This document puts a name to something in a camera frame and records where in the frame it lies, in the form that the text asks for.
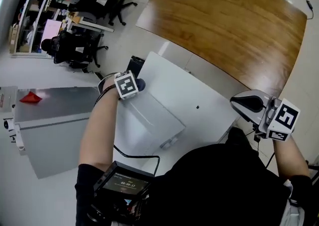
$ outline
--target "hand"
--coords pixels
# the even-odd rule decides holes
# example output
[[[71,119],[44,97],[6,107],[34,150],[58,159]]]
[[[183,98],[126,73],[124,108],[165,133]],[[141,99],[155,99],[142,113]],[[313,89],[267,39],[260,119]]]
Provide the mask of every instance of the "hand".
[[[114,82],[114,76],[110,76],[105,80],[105,83],[103,85],[103,90],[105,90],[106,88],[110,87],[111,85],[115,84]],[[118,93],[118,89],[113,88],[110,89],[108,92],[108,94],[112,94],[115,95],[117,97],[117,99],[120,97],[119,93]]]

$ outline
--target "black pants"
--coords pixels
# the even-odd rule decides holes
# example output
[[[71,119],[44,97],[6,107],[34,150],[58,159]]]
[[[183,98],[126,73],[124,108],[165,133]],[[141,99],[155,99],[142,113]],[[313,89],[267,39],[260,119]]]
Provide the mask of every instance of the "black pants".
[[[228,133],[227,145],[236,145],[247,149],[252,149],[245,133],[239,128],[231,128]]]

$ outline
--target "black shirt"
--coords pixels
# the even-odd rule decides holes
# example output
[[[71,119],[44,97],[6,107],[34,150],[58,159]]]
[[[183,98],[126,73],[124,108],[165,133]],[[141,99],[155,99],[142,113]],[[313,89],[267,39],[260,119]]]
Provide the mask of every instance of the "black shirt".
[[[79,166],[77,226],[88,225],[86,211],[93,185],[103,172]],[[313,225],[316,210],[309,177],[290,179],[292,199],[305,210],[304,225]],[[279,225],[290,191],[285,179],[268,171],[252,149],[227,144],[198,148],[183,156],[150,188],[145,225]]]

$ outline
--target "black sleeve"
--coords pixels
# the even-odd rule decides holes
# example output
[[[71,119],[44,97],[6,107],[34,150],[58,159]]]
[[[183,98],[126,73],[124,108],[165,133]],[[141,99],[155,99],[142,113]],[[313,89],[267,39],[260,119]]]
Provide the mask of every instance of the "black sleeve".
[[[76,226],[88,225],[87,211],[94,198],[94,184],[103,175],[103,171],[88,164],[81,164],[78,169],[76,190]]]
[[[304,226],[313,226],[318,214],[318,202],[311,179],[307,176],[293,176],[290,181],[294,188],[291,199],[305,210]]]

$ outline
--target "black office chair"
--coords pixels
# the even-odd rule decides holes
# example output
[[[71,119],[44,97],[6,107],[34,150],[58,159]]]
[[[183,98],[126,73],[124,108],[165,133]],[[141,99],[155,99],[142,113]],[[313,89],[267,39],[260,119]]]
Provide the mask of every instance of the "black office chair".
[[[137,6],[135,2],[124,4],[125,0],[107,0],[105,5],[97,2],[97,0],[80,0],[77,4],[70,4],[68,10],[70,12],[89,12],[96,16],[97,19],[104,18],[110,14],[110,25],[113,24],[114,18],[117,16],[122,25],[126,25],[122,20],[121,11],[130,5]]]
[[[93,38],[91,35],[73,35],[62,31],[57,37],[43,40],[41,49],[54,57],[55,64],[67,62],[73,68],[74,66],[83,68],[83,63],[88,65],[94,61],[95,65],[100,68],[101,66],[97,62],[97,51],[109,49],[107,46],[98,46],[100,38],[103,36],[104,34],[99,34]]]

